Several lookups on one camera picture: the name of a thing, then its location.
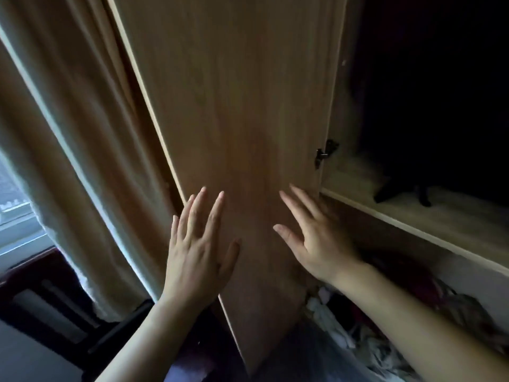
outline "wardrobe door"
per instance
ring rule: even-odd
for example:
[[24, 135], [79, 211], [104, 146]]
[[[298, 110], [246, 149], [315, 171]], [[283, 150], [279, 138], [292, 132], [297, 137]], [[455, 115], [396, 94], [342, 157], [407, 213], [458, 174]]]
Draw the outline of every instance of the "wardrobe door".
[[305, 273], [276, 223], [289, 182], [318, 193], [346, 0], [108, 0], [181, 196], [226, 191], [220, 300], [248, 371], [299, 318]]

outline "beige curtain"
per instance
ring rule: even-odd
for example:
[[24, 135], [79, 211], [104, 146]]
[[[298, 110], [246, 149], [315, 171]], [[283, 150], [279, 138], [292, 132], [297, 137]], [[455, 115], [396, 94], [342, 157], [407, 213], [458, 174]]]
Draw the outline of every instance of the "beige curtain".
[[104, 4], [0, 0], [0, 39], [0, 156], [98, 315], [120, 320], [162, 291], [174, 208]]

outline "hand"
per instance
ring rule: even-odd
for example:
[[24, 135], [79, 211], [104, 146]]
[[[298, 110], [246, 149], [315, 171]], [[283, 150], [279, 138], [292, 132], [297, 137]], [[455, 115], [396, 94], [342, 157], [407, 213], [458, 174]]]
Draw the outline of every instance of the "hand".
[[342, 274], [360, 263], [350, 238], [340, 227], [339, 220], [322, 203], [317, 203], [305, 191], [290, 185], [300, 203], [284, 191], [279, 195], [297, 220], [304, 241], [285, 225], [274, 230], [283, 238], [297, 260], [314, 277], [339, 287]]
[[232, 275], [240, 241], [233, 241], [219, 261], [217, 240], [225, 193], [220, 192], [203, 228], [202, 207], [207, 189], [194, 194], [184, 206], [180, 220], [173, 217], [166, 281], [161, 299], [180, 302], [200, 313], [211, 304]]

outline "door hinge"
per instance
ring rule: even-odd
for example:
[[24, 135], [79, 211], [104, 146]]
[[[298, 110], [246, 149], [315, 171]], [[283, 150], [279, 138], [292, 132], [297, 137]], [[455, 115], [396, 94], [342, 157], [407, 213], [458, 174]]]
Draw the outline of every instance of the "door hinge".
[[330, 157], [332, 153], [334, 153], [339, 147], [339, 143], [334, 140], [327, 140], [325, 143], [325, 151], [322, 149], [317, 150], [317, 156], [315, 157], [315, 168], [318, 170], [320, 168], [320, 164], [323, 159], [327, 159]]

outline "wooden shelf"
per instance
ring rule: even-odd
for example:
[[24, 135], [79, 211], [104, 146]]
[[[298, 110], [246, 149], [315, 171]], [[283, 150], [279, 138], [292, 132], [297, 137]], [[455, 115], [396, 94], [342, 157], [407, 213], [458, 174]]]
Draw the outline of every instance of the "wooden shelf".
[[324, 167], [322, 194], [509, 276], [508, 208], [438, 187], [430, 208], [413, 193], [376, 204], [384, 177], [366, 160], [332, 158]]

